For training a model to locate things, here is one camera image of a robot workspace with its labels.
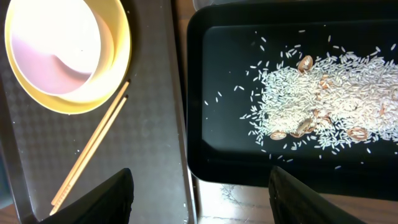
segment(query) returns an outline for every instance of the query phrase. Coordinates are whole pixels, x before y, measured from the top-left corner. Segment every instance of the wooden chopstick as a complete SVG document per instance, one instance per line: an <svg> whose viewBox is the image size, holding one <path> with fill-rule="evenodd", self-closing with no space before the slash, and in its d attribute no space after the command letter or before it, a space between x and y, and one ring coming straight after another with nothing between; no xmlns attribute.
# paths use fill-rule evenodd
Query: wooden chopstick
<svg viewBox="0 0 398 224"><path fill-rule="evenodd" d="M90 161L91 157L93 157L93 155L94 155L95 151L97 150L98 146L100 145L101 141L104 139L106 133L109 131L109 128L111 127L111 125L113 124L113 121L118 116L121 108L123 107L123 105L126 102L128 97L129 96L126 95L120 101L120 104L118 104L118 107L116 107L116 109L115 109L114 113L112 114L112 116L110 117L109 121L105 124L104 128L99 133L98 138L95 139L92 147L90 148L90 150L88 150L87 156L82 160L82 162L81 162L80 166L77 168L75 174L70 179L70 182L67 184L67 186L65 187L63 192L60 194L60 197L57 200L57 202L55 203L53 209L51 210L50 215L53 215L61 207L63 201L68 196L68 194L71 191L72 187L75 185L75 183L78 180L80 174L83 172L83 170L85 169L87 163Z"/></svg>
<svg viewBox="0 0 398 224"><path fill-rule="evenodd" d="M123 87L120 89L118 95L116 95L114 101L112 102L111 106L109 107L109 109L107 110L107 112L105 113L103 119L101 120L101 122L99 122L99 125L97 126L97 128L95 129L93 135L90 137L90 140L88 140L88 143L86 145L86 147L84 148L84 150L81 152L79 158L77 159L77 161L75 162L75 165L73 165L72 170L69 172L67 178L63 181L62 186L60 187L60 189L58 190L57 194L55 195L54 199L51 201L52 205L55 205L56 202L58 201L58 199L60 198L62 192L65 190L65 187L69 184L70 180L72 179L73 175L75 174L77 168L80 166L81 162L83 161L83 159L86 157L88 150L92 147L95 139L98 137L98 135L100 134L101 130L104 128L106 122L108 121L109 117L112 115L115 107L118 105L120 99L122 98L124 92L126 91L127 87L130 84L130 80L128 80Z"/></svg>

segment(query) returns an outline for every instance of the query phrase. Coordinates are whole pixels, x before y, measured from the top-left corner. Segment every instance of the white rice pile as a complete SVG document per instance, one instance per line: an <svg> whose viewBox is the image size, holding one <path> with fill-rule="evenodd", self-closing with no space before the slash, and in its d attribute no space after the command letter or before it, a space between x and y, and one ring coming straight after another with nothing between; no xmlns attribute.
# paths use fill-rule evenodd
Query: white rice pile
<svg viewBox="0 0 398 224"><path fill-rule="evenodd" d="M255 94L250 114L258 144L276 131L295 133L308 118L316 126L316 148L359 143L348 136L351 128L366 129L366 143L379 138L398 141L398 66L393 60L386 63L383 57L358 57L353 52L339 58L317 60L304 74L283 66L262 73L256 82L264 87Z"/></svg>

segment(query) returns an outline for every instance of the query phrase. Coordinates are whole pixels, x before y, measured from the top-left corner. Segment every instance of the yellow bowl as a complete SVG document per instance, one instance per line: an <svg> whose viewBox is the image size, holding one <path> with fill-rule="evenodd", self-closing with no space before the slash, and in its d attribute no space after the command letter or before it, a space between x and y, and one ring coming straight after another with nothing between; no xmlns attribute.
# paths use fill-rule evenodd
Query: yellow bowl
<svg viewBox="0 0 398 224"><path fill-rule="evenodd" d="M11 53L10 28L15 10L14 0L10 2L7 10L4 35L6 40L7 56L12 71L29 96L42 106L58 113L80 114L91 111L102 105L107 99L109 99L109 97L111 97L122 82L130 62L131 33L126 13L124 12L120 0L85 0L85 2L93 11L101 16L111 31L111 35L114 40L114 60L107 72L114 74L115 77L113 82L110 83L110 85L112 85L111 91L98 99L86 103L77 103L76 101L78 100L64 100L57 96L46 95L45 93L36 90L27 80L24 79L21 72L18 70Z"/></svg>

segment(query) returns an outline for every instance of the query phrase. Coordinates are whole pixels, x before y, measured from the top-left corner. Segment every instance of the wooden table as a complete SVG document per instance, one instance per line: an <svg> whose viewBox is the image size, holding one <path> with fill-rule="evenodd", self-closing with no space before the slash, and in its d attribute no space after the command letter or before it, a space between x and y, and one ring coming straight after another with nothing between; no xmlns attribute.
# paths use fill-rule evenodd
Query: wooden table
<svg viewBox="0 0 398 224"><path fill-rule="evenodd" d="M192 0L176 0L179 54L187 84L187 26L195 13ZM198 223L274 223L268 189L196 180ZM398 223L398 202L322 194L331 203L366 223Z"/></svg>

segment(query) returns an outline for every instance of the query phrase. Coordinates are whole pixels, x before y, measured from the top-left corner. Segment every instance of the black plastic tray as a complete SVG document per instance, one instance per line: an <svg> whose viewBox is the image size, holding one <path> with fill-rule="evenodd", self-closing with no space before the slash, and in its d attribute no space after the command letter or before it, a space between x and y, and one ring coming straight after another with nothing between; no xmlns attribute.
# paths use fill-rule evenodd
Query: black plastic tray
<svg viewBox="0 0 398 224"><path fill-rule="evenodd" d="M0 1L0 159L18 219L32 224L49 216L53 197L119 90L83 114L68 116L39 105L16 80L7 59L3 30L9 2ZM130 223L195 223L171 2L121 4L132 37L125 77L131 79L129 99L61 209L129 168L136 196Z"/></svg>
<svg viewBox="0 0 398 224"><path fill-rule="evenodd" d="M252 81L256 70L249 76L245 71L260 60L269 60L270 71L275 70L281 62L280 51L296 44L301 44L304 55L313 58L325 58L326 52L339 56L342 51L333 45L344 46L361 57L378 46L386 61L397 61L398 49L390 50L398 42L397 3L305 1L211 6L192 17L187 38L187 153L188 165L198 178L267 187L272 166L281 166L318 192L398 200L394 193L398 186L398 155L394 152L398 146L394 142L355 144L337 156L330 148L314 149L316 141L297 151L282 149L285 143L298 141L292 138L272 141L266 137L261 147L248 136L252 130L249 121L239 119L250 112L251 90L261 87ZM299 59L284 57L284 61L295 67ZM234 91L236 85L245 90ZM294 160L277 160L280 155Z"/></svg>

